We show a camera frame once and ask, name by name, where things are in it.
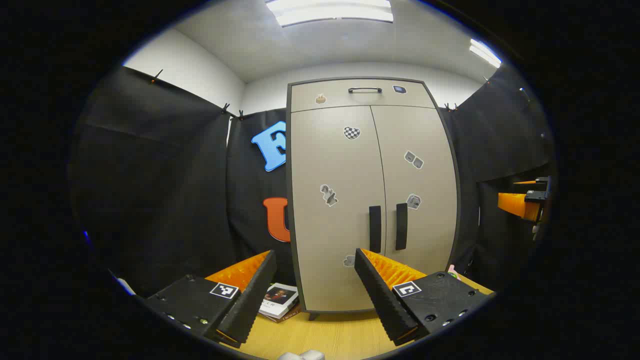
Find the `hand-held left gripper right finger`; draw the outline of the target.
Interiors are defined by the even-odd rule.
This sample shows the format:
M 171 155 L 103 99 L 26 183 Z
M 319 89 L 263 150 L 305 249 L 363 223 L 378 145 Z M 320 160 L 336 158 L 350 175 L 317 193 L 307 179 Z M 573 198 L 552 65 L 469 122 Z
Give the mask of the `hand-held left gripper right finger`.
M 426 275 L 363 248 L 355 251 L 354 269 L 396 346 L 440 333 L 493 299 L 454 273 Z

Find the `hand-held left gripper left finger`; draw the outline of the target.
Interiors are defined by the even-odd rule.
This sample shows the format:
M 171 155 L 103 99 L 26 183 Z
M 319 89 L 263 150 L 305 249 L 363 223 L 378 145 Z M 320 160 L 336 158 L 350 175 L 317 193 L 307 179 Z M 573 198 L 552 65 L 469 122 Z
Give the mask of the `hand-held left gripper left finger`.
M 276 270 L 276 253 L 263 251 L 210 276 L 184 275 L 146 298 L 145 305 L 197 337 L 238 349 Z

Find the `beige cabinet door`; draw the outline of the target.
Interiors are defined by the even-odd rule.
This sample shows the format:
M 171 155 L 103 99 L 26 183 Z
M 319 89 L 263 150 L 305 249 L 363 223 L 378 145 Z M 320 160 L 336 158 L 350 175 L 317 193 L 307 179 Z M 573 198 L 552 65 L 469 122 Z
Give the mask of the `beige cabinet door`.
M 374 105 L 386 198 L 385 255 L 424 274 L 450 264 L 458 184 L 438 111 Z
M 369 105 L 293 112 L 286 139 L 297 284 L 309 313 L 373 309 L 355 271 L 358 248 L 384 253 L 386 187 Z

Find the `beige double-door shoe cabinet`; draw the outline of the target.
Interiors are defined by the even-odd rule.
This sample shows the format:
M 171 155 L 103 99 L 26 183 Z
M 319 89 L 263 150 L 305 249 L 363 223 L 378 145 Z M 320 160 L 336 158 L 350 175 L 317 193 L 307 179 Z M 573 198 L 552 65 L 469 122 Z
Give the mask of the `beige double-door shoe cabinet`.
M 357 249 L 426 274 L 453 264 L 458 161 L 422 80 L 290 83 L 285 166 L 295 280 L 311 321 L 374 309 L 355 273 Z

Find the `beige cabinet drawer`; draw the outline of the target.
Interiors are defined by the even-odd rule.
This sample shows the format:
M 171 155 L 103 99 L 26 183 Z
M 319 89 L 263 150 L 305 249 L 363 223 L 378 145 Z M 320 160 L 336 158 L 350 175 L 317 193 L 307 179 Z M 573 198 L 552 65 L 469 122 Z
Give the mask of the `beige cabinet drawer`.
M 286 107 L 291 112 L 350 106 L 405 106 L 435 109 L 422 81 L 388 78 L 325 79 L 292 83 Z

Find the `white portrait book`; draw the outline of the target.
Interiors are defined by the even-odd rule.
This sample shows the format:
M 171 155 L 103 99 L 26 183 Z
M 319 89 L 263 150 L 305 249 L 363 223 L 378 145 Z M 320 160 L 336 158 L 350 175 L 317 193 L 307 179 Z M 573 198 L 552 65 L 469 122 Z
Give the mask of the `white portrait book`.
M 299 302 L 299 293 L 294 285 L 274 283 L 270 285 L 258 312 L 274 321 L 280 321 Z

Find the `dark-edged book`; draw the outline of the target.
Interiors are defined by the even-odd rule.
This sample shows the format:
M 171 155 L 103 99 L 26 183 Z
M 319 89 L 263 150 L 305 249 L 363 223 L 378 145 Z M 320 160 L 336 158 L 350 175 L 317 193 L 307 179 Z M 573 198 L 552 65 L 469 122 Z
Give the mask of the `dark-edged book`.
M 293 306 L 288 312 L 286 312 L 282 317 L 272 317 L 271 320 L 277 324 L 287 321 L 288 319 L 294 317 L 298 313 L 301 312 L 301 304 L 297 303 L 297 305 Z

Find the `small ceiling light panel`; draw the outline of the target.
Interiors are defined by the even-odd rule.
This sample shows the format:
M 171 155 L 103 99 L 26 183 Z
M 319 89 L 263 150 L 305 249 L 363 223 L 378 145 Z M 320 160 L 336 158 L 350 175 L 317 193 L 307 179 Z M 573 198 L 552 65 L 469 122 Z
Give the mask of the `small ceiling light panel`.
M 499 69 L 502 65 L 502 60 L 484 43 L 477 41 L 476 39 L 470 39 L 469 50 L 472 54 L 480 57 L 480 59 L 483 59 L 496 69 Z

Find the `black backdrop cloth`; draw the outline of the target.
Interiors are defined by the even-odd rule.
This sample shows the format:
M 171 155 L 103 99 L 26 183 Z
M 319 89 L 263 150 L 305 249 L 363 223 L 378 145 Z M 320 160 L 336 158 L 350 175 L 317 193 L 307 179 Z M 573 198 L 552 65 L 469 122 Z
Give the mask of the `black backdrop cloth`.
M 291 84 L 359 76 L 372 75 Z M 103 263 L 136 294 L 266 251 L 278 262 L 273 281 L 298 288 L 287 210 L 289 84 L 279 87 L 284 107 L 247 116 L 127 67 L 90 95 L 70 161 L 72 203 Z M 437 109 L 462 196 L 452 264 L 501 290 L 528 260 L 533 224 L 498 208 L 498 193 L 526 193 L 513 183 L 555 174 L 544 116 L 507 71 L 457 109 Z

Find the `large ceiling light panel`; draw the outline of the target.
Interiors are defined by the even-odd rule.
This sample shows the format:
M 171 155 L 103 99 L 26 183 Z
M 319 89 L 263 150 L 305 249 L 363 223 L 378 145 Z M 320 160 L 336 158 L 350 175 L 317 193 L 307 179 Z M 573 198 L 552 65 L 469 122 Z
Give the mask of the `large ceiling light panel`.
M 281 27 L 334 19 L 394 22 L 389 0 L 268 0 L 265 6 Z

